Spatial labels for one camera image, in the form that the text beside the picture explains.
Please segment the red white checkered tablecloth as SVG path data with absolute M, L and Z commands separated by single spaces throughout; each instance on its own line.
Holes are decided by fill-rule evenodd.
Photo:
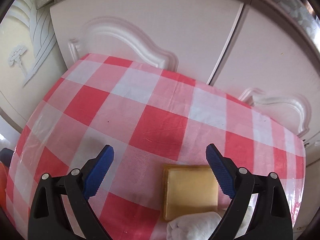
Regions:
M 305 150 L 295 134 L 200 81 L 88 54 L 59 78 L 23 129 L 9 168 L 8 217 L 26 237 L 41 176 L 64 176 L 111 145 L 114 161 L 89 200 L 95 214 L 114 239 L 165 239 L 163 166 L 205 165 L 209 144 L 254 174 L 276 172 L 297 219 Z

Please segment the orange plastic trash bucket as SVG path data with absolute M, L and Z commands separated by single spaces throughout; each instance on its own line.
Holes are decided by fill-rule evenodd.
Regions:
M 0 162 L 0 205 L 2 209 L 6 208 L 6 188 L 9 169 Z

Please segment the blue stool under bucket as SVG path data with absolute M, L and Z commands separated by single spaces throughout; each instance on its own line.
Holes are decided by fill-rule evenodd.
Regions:
M 0 161 L 4 164 L 7 168 L 10 167 L 12 156 L 13 156 L 13 150 L 9 148 L 3 148 L 0 151 Z

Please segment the yellow sponge block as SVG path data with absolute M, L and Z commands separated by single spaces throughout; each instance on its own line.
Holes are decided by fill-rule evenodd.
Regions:
M 162 187 L 162 215 L 167 222 L 218 210 L 219 185 L 208 165 L 166 164 Z

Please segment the white crumpled tissue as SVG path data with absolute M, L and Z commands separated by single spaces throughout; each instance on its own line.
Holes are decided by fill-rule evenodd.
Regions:
M 167 224 L 167 239 L 209 239 L 226 210 L 225 208 L 217 212 L 195 213 L 178 217 Z

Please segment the white refrigerator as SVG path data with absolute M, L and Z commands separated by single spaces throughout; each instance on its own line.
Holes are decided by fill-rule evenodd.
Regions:
M 14 0 L 1 22 L 1 116 L 21 132 L 66 70 L 50 7 Z

